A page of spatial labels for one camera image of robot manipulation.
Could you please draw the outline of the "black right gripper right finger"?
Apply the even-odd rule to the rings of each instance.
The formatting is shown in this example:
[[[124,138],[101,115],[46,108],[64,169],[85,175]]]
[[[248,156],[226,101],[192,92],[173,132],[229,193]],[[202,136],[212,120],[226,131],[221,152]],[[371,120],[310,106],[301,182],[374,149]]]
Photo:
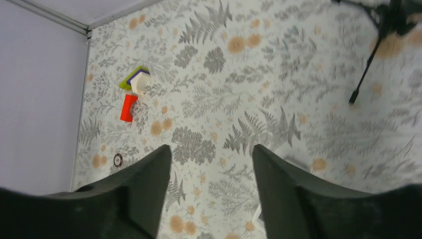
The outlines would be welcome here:
[[[371,194],[318,178],[263,145],[252,152],[269,239],[419,239],[422,186]]]

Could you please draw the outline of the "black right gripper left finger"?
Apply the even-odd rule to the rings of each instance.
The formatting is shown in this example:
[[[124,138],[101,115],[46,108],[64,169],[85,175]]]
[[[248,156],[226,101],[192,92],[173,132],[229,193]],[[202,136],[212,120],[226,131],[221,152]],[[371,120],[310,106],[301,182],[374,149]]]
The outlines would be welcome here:
[[[74,192],[0,191],[3,239],[154,239],[172,154],[162,145],[138,162]]]

